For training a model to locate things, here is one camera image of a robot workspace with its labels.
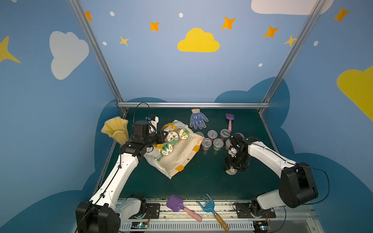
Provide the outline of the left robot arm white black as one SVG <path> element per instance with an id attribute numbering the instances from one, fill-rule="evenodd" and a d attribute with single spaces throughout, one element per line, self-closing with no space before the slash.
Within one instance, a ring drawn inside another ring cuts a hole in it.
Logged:
<path id="1" fill-rule="evenodd" d="M 131 217 L 140 211 L 141 201 L 134 199 L 131 205 L 138 205 L 136 210 L 117 213 L 119 195 L 147 149 L 163 144 L 166 137 L 167 133 L 163 130 L 150 133 L 147 137 L 131 136 L 121 147 L 115 167 L 103 185 L 88 202 L 81 202 L 76 208 L 76 233 L 118 233 L 124 215 Z"/>

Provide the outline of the seed jar purple seeds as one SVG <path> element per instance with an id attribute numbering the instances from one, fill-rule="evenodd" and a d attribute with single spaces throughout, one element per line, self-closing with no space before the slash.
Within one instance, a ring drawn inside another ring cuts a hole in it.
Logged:
<path id="1" fill-rule="evenodd" d="M 209 130 L 207 136 L 213 142 L 218 137 L 218 133 L 215 130 Z"/>

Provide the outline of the seed jar brown seeds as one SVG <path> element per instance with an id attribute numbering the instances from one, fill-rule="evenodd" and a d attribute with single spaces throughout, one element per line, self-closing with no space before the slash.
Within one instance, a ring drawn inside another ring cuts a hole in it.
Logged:
<path id="1" fill-rule="evenodd" d="M 201 137 L 205 137 L 202 132 L 196 132 L 196 134 L 199 135 L 199 136 L 201 136 Z"/>

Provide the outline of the right circuit board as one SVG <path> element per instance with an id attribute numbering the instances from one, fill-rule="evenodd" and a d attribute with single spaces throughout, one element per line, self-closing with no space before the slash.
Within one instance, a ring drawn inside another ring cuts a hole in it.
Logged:
<path id="1" fill-rule="evenodd" d="M 269 230 L 271 230 L 271 226 L 269 226 L 269 223 L 265 221 L 254 221 L 253 227 L 254 233 L 267 233 Z"/>

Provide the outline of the seed jar pink seeds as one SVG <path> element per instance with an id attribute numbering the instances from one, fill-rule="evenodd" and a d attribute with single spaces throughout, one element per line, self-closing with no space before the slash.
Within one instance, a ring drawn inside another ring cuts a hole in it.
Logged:
<path id="1" fill-rule="evenodd" d="M 231 136 L 231 132 L 228 129 L 222 129 L 220 131 L 220 138 L 223 141 L 226 141 Z"/>

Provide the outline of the left circuit board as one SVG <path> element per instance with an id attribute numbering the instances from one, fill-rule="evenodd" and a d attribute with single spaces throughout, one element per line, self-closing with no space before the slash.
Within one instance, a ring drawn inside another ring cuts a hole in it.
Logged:
<path id="1" fill-rule="evenodd" d="M 148 222 L 132 222 L 131 230 L 147 230 L 149 228 Z"/>

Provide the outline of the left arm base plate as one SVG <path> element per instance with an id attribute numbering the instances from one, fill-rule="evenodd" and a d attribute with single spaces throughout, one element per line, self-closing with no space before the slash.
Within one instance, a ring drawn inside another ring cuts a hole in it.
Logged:
<path id="1" fill-rule="evenodd" d="M 160 207 L 161 205 L 159 203 L 147 203 L 144 214 L 133 215 L 130 219 L 159 219 Z"/>

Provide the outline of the white canvas bag yellow handles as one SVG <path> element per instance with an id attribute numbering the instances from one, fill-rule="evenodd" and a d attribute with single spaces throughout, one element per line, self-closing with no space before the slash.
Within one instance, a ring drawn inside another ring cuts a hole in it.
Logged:
<path id="1" fill-rule="evenodd" d="M 144 157 L 147 162 L 171 179 L 174 175 L 181 172 L 185 166 L 191 161 L 195 154 L 200 150 L 201 142 L 204 137 L 194 133 L 186 124 L 181 121 L 174 120 L 172 123 L 164 125 L 162 130 L 167 134 L 170 131 L 176 131 L 178 128 L 186 128 L 189 131 L 187 140 L 179 140 L 177 143 L 172 144 L 173 152 L 168 156 L 163 156 L 158 162 L 157 159 L 160 154 L 160 149 L 155 145 L 153 150 L 145 153 Z"/>

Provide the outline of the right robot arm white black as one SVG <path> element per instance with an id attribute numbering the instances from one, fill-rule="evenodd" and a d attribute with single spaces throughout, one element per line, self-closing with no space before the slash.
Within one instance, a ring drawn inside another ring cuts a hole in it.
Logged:
<path id="1" fill-rule="evenodd" d="M 231 146 L 225 159 L 228 174 L 244 172 L 253 157 L 271 169 L 280 178 L 279 188 L 252 198 L 251 213 L 276 207 L 296 208 L 316 199 L 319 195 L 312 168 L 306 163 L 287 159 L 255 138 L 243 138 L 236 134 L 227 141 Z"/>

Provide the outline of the carrot label seed can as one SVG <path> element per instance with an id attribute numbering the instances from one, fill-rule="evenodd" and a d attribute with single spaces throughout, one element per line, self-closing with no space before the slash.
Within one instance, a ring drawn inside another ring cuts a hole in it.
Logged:
<path id="1" fill-rule="evenodd" d="M 174 131 L 170 131 L 168 132 L 166 138 L 165 138 L 165 141 L 167 143 L 170 143 L 170 144 L 175 144 L 179 141 L 179 136 L 178 136 L 178 133 L 174 132 Z"/>

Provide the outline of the circuit board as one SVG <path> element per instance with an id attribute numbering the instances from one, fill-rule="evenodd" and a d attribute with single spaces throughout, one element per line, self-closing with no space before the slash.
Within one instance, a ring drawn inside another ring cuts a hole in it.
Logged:
<path id="1" fill-rule="evenodd" d="M 253 227 L 254 233 L 267 233 L 269 230 L 271 230 L 271 226 L 269 226 L 269 223 L 265 221 L 254 221 Z"/>
<path id="2" fill-rule="evenodd" d="M 131 230 L 147 230 L 149 228 L 148 222 L 132 222 Z"/>

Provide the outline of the blue white work glove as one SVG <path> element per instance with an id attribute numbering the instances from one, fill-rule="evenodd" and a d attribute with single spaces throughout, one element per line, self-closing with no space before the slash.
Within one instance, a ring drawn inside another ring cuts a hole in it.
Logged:
<path id="1" fill-rule="evenodd" d="M 204 113 L 201 113 L 200 109 L 194 108 L 191 110 L 192 114 L 190 116 L 190 128 L 194 128 L 195 130 L 197 129 L 205 129 L 206 123 L 209 122 L 208 118 Z"/>

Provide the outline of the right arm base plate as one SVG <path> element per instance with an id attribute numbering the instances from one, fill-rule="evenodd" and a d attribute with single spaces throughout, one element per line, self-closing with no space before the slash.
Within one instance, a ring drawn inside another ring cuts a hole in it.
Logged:
<path id="1" fill-rule="evenodd" d="M 238 218 L 276 218 L 274 209 L 257 209 L 252 207 L 251 203 L 233 203 L 233 209 L 236 211 Z"/>

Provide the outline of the aluminium back rail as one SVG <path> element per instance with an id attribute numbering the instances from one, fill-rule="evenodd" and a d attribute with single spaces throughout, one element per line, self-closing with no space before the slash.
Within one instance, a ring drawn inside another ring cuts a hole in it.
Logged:
<path id="1" fill-rule="evenodd" d="M 118 102 L 118 107 L 152 107 L 152 108 L 219 108 L 219 109 L 260 109 L 269 108 L 269 103 L 142 103 L 142 102 Z"/>

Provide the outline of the sunflower label seed can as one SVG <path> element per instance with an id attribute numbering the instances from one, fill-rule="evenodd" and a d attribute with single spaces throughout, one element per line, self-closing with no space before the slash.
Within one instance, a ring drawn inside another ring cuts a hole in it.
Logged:
<path id="1" fill-rule="evenodd" d="M 179 140 L 187 140 L 189 137 L 189 131 L 186 128 L 178 128 L 175 132 L 177 133 Z"/>

